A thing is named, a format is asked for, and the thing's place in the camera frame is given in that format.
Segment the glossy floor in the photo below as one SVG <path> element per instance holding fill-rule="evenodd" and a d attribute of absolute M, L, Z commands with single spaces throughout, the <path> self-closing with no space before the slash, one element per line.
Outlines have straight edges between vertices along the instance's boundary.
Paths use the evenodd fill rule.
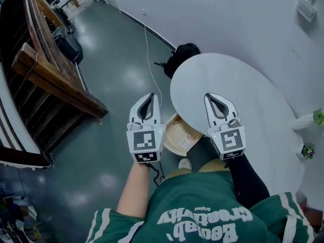
<path fill-rule="evenodd" d="M 84 52 L 80 69 L 90 93 L 107 106 L 109 114 L 102 125 L 89 119 L 75 129 L 53 152 L 53 167 L 20 171 L 26 191 L 21 204 L 31 202 L 47 221 L 52 241 L 60 243 L 85 242 L 94 212 L 116 208 L 133 162 L 126 138 L 129 111 L 143 95 L 158 94 L 147 64 L 143 27 L 102 2 L 86 8 L 73 22 Z M 175 113 L 171 80 L 153 63 L 167 61 L 171 49 L 151 33 L 147 38 L 152 72 L 163 94 L 161 118 L 165 122 Z M 209 140 L 203 138 L 188 154 L 193 170 L 213 154 Z M 165 149 L 164 174 L 177 168 L 180 159 Z M 6 191 L 15 192 L 18 198 L 22 192 L 17 170 L 2 166 L 0 171 Z M 151 193 L 155 189 L 153 182 L 150 189 Z"/>

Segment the table top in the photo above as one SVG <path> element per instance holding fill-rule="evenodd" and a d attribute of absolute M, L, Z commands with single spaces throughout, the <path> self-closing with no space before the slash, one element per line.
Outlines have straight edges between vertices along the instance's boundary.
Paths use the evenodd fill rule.
<path fill-rule="evenodd" d="M 291 129 L 296 117 L 289 104 L 265 76 L 233 57 L 205 53 L 180 65 L 170 90 L 177 113 L 205 135 L 205 94 L 233 102 L 245 127 L 245 154 L 270 194 L 297 192 L 305 167 L 296 152 L 303 140 Z"/>

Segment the bag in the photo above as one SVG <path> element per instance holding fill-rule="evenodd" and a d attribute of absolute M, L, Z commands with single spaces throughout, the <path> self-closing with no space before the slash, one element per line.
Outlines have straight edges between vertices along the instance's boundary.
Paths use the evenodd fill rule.
<path fill-rule="evenodd" d="M 169 58 L 167 63 L 156 63 L 155 65 L 162 66 L 164 73 L 172 78 L 177 68 L 185 62 L 188 58 L 200 54 L 200 50 L 193 43 L 187 43 L 180 45 L 175 51 L 172 52 L 172 56 Z"/>

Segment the black sleeve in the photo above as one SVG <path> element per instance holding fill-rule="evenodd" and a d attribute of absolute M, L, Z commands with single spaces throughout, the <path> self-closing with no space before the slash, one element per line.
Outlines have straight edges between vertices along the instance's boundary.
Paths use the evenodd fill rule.
<path fill-rule="evenodd" d="M 266 185 L 254 171 L 244 155 L 234 158 L 227 164 L 231 171 L 237 201 L 245 208 L 270 197 Z"/>

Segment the green t-shirt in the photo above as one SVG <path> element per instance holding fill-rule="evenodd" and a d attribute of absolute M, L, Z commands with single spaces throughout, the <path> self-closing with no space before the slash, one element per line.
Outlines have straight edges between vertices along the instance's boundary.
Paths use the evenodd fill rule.
<path fill-rule="evenodd" d="M 95 213 L 87 243 L 313 242 L 295 196 L 274 195 L 249 210 L 234 194 L 230 172 L 181 175 L 163 182 L 146 219 L 111 209 Z"/>

